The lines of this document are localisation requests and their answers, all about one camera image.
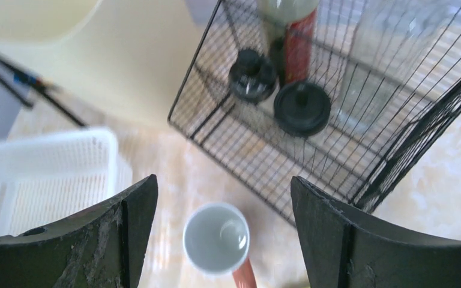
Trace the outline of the spice jar round black lid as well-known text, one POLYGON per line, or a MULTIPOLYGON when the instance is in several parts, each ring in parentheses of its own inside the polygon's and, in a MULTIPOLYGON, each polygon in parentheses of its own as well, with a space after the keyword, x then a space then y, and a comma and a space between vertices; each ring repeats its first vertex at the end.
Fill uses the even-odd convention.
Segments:
POLYGON ((303 80, 288 83, 275 96, 274 120, 286 133, 308 138, 328 125, 331 100, 319 85, 303 80))

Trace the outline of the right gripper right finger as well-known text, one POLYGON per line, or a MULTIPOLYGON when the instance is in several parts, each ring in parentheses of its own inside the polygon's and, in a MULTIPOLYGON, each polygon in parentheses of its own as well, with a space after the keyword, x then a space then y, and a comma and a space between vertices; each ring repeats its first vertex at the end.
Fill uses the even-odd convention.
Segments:
POLYGON ((461 241, 384 221, 299 176, 290 186, 312 287, 461 287, 461 241))

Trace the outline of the spice jar labelled black lid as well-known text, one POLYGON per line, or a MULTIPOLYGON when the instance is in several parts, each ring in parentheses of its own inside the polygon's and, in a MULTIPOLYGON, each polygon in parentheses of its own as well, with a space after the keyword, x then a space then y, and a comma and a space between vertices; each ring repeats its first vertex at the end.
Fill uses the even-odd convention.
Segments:
POLYGON ((229 90, 250 104, 267 100, 276 89, 277 71, 269 58, 254 49, 238 51, 228 74, 229 90))

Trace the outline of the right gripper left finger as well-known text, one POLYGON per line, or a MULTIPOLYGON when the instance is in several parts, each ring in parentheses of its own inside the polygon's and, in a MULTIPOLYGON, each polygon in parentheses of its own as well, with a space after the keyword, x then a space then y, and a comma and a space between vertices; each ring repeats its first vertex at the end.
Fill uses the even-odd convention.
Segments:
POLYGON ((0 287, 137 287, 158 201, 155 175, 18 236, 0 236, 0 287))

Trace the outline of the dark sauce bottle black cap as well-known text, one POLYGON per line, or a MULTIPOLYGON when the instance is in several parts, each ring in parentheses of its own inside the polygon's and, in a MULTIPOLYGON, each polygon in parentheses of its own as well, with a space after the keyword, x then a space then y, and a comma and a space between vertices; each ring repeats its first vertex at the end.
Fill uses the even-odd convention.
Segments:
POLYGON ((280 86, 309 76, 319 1, 257 1, 280 86))

